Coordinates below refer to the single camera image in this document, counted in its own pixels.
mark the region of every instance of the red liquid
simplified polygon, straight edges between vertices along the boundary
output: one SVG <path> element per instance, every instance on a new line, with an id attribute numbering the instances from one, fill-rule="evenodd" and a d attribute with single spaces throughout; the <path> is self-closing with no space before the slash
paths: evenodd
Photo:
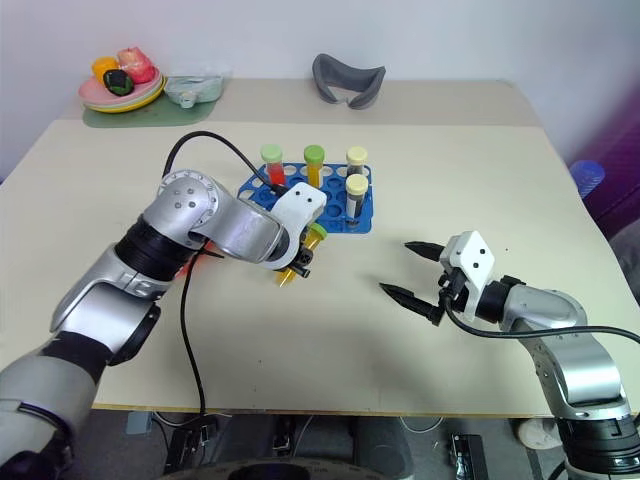
<path id="1" fill-rule="evenodd" d="M 284 167 L 281 163 L 268 163 L 267 173 L 269 180 L 275 185 L 284 185 L 287 183 L 287 177 L 284 174 Z"/>

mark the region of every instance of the blue test tube rack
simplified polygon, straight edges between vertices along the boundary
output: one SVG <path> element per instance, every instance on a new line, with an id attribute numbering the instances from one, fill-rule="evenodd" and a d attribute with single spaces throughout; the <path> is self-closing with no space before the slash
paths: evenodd
<path id="1" fill-rule="evenodd" d="M 287 187 L 293 187 L 296 183 L 307 180 L 306 165 L 304 163 L 284 163 L 284 171 L 287 177 Z M 260 167 L 260 173 L 268 177 L 265 166 Z M 369 233 L 371 231 L 371 219 L 373 218 L 373 182 L 371 180 L 371 167 L 365 167 L 365 173 L 369 180 L 369 190 L 365 194 L 362 204 L 362 212 L 357 219 L 346 215 L 347 191 L 347 166 L 339 163 L 325 163 L 322 168 L 322 190 L 327 195 L 327 206 L 322 215 L 316 220 L 329 233 Z M 276 195 L 263 185 L 258 177 L 252 175 L 238 189 L 238 198 L 248 199 L 257 203 L 266 210 L 271 210 L 276 203 Z"/>

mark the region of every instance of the plate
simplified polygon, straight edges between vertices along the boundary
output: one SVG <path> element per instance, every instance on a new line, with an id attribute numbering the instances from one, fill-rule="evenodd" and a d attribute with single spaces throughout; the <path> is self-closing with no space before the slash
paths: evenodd
<path id="1" fill-rule="evenodd" d="M 156 68 L 153 79 L 134 85 L 133 91 L 129 95 L 119 97 L 107 90 L 95 77 L 91 77 L 80 86 L 78 95 L 82 99 L 82 103 L 85 104 L 88 103 L 100 108 L 121 107 L 143 98 L 151 91 L 155 91 L 159 83 L 164 83 L 164 79 Z"/>
<path id="2" fill-rule="evenodd" d="M 156 94 L 158 92 L 158 89 L 164 88 L 164 85 L 166 85 L 166 79 L 161 76 L 157 85 L 153 87 L 151 90 L 149 90 L 147 93 L 145 93 L 144 95 L 133 98 L 133 99 L 130 99 L 128 95 L 126 97 L 121 97 L 121 98 L 127 98 L 128 100 L 126 102 L 122 102 L 114 105 L 102 105 L 102 104 L 96 104 L 91 102 L 82 102 L 82 103 L 85 107 L 102 108 L 105 110 L 128 107 L 130 105 L 137 105 L 138 103 L 145 100 L 147 97 Z"/>
<path id="3" fill-rule="evenodd" d="M 160 96 L 160 94 L 162 93 L 162 90 L 164 88 L 165 83 L 166 83 L 166 79 L 163 78 L 162 81 L 160 82 L 160 85 L 159 85 L 157 90 L 155 90 L 150 95 L 147 95 L 146 97 L 144 97 L 142 99 L 138 99 L 138 101 L 136 103 L 133 103 L 133 104 L 130 104 L 130 105 L 118 106 L 118 107 L 98 107 L 98 106 L 90 106 L 90 105 L 85 104 L 85 106 L 87 108 L 90 108 L 91 110 L 95 110 L 96 112 L 101 112 L 101 113 L 124 113 L 124 112 L 130 112 L 131 110 L 135 110 L 137 108 L 144 107 L 145 105 L 150 104 L 156 98 L 158 98 Z"/>

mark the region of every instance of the blue object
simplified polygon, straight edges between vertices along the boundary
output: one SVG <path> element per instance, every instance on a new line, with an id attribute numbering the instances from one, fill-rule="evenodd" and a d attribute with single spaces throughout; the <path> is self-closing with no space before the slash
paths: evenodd
<path id="1" fill-rule="evenodd" d="M 295 173 L 287 174 L 287 187 L 293 187 L 296 183 L 304 182 L 307 178 L 302 172 L 306 168 L 304 163 L 285 163 L 284 171 L 295 168 Z M 331 175 L 324 175 L 327 169 L 331 169 Z M 362 212 L 358 219 L 348 217 L 344 212 L 347 206 L 347 191 L 345 189 L 346 181 L 346 164 L 325 163 L 322 168 L 322 190 L 327 194 L 327 206 L 318 219 L 317 223 L 322 225 L 329 233 L 368 233 L 371 231 L 371 218 L 373 217 L 373 187 L 371 181 L 371 167 L 365 167 L 367 180 L 369 180 L 369 190 L 365 194 L 364 203 L 362 204 Z M 260 173 L 265 177 L 264 165 L 260 167 Z M 271 210 L 276 203 L 275 194 L 263 185 L 258 177 L 251 176 L 239 189 L 238 198 L 245 198 L 256 202 L 266 210 Z"/>
<path id="2" fill-rule="evenodd" d="M 151 412 L 129 412 L 127 416 L 127 435 L 142 435 L 151 431 Z"/>
<path id="3" fill-rule="evenodd" d="M 593 160 L 578 160 L 569 167 L 569 172 L 576 182 L 580 198 L 584 199 L 600 185 L 606 175 L 604 168 Z"/>

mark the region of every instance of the pink object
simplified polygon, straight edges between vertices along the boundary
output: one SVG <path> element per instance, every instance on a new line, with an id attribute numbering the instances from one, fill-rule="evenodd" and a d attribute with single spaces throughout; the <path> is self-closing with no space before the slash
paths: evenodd
<path id="1" fill-rule="evenodd" d="M 136 98 L 143 97 L 151 90 L 156 88 L 158 84 L 162 83 L 162 75 L 154 68 L 154 75 L 151 81 L 134 85 L 133 92 L 123 97 L 114 95 L 102 85 L 96 77 L 91 77 L 84 82 L 78 89 L 78 95 L 82 99 L 83 103 L 90 103 L 96 106 L 111 106 L 117 105 L 122 102 L 129 102 Z"/>
<path id="2" fill-rule="evenodd" d="M 146 83 L 153 79 L 155 67 L 138 47 L 125 48 L 118 52 L 120 68 L 127 72 L 133 83 Z"/>

